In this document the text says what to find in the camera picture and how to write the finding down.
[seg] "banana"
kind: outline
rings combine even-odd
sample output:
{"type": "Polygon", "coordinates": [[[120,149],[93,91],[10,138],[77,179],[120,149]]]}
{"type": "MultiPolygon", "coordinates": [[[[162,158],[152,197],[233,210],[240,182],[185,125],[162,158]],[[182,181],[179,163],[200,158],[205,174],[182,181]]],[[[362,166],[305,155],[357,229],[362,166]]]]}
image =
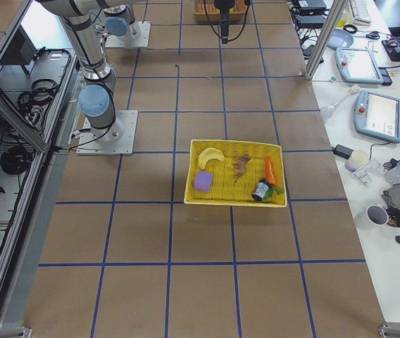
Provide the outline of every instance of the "banana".
{"type": "Polygon", "coordinates": [[[225,160],[225,156],[222,151],[216,148],[206,148],[199,155],[199,167],[200,169],[206,168],[206,164],[209,160],[219,160],[223,162],[225,160]]]}

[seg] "control panel screen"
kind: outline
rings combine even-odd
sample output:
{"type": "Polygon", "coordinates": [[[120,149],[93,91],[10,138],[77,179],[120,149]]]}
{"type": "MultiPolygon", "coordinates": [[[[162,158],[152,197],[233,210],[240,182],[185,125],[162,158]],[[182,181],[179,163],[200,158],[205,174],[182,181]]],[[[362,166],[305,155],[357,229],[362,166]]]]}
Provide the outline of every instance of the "control panel screen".
{"type": "Polygon", "coordinates": [[[398,101],[368,94],[366,129],[391,137],[397,137],[398,101]]]}
{"type": "Polygon", "coordinates": [[[349,76],[355,79],[374,79],[377,73],[368,51],[344,51],[349,76]]]}

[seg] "basket rim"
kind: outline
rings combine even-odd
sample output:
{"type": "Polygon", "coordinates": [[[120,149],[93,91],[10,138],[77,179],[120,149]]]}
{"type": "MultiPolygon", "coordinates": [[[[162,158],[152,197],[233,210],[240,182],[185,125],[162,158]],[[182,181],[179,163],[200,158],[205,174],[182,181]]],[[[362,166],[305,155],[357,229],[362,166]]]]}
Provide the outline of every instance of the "basket rim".
{"type": "Polygon", "coordinates": [[[185,204],[201,204],[201,205],[214,205],[214,206],[258,206],[258,207],[266,207],[266,208],[278,208],[278,207],[286,207],[287,206],[287,193],[286,193],[286,175],[285,169],[283,165],[283,156],[280,156],[281,166],[283,168],[283,189],[284,189],[284,203],[283,204],[270,204],[270,203],[249,203],[249,202],[237,202],[237,201],[229,201],[229,202],[211,202],[211,201],[189,201],[187,199],[187,191],[189,189],[189,178],[191,176],[191,171],[193,170],[193,166],[191,165],[192,160],[192,150],[195,142],[222,142],[222,143],[234,143],[234,144],[260,144],[265,146],[273,146],[280,150],[280,155],[282,155],[282,147],[278,144],[264,143],[264,142],[253,142],[253,141],[239,141],[233,139],[191,139],[191,146],[189,148],[189,170],[187,171],[186,177],[186,185],[185,185],[185,196],[183,202],[185,204]]]}

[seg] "metal mounting plate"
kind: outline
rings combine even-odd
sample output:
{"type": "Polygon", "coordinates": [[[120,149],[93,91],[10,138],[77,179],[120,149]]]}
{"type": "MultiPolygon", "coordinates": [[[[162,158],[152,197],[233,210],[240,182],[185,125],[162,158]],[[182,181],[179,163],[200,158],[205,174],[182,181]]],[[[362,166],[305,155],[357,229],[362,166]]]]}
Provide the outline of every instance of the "metal mounting plate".
{"type": "Polygon", "coordinates": [[[120,40],[118,37],[111,35],[106,40],[106,48],[111,48],[111,49],[147,48],[149,46],[151,23],[148,21],[139,21],[139,26],[141,27],[141,35],[132,43],[120,40]]]}
{"type": "MultiPolygon", "coordinates": [[[[98,156],[98,155],[132,155],[132,149],[135,144],[137,111],[115,111],[117,119],[124,126],[123,134],[120,139],[110,144],[99,144],[96,141],[77,148],[76,152],[81,156],[98,156]]],[[[85,119],[83,128],[90,128],[90,123],[85,119]]],[[[80,144],[92,141],[94,136],[90,132],[81,134],[80,144]]]]}

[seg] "brown toy animal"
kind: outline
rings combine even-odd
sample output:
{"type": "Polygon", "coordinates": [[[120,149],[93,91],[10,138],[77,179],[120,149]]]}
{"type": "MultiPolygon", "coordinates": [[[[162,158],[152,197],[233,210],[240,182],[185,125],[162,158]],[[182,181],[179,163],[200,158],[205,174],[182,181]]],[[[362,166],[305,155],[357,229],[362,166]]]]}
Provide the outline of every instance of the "brown toy animal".
{"type": "Polygon", "coordinates": [[[250,161],[249,155],[243,155],[243,156],[239,157],[238,160],[236,161],[236,163],[235,163],[236,181],[243,174],[245,174],[246,165],[247,165],[247,162],[249,162],[249,161],[250,161]]]}

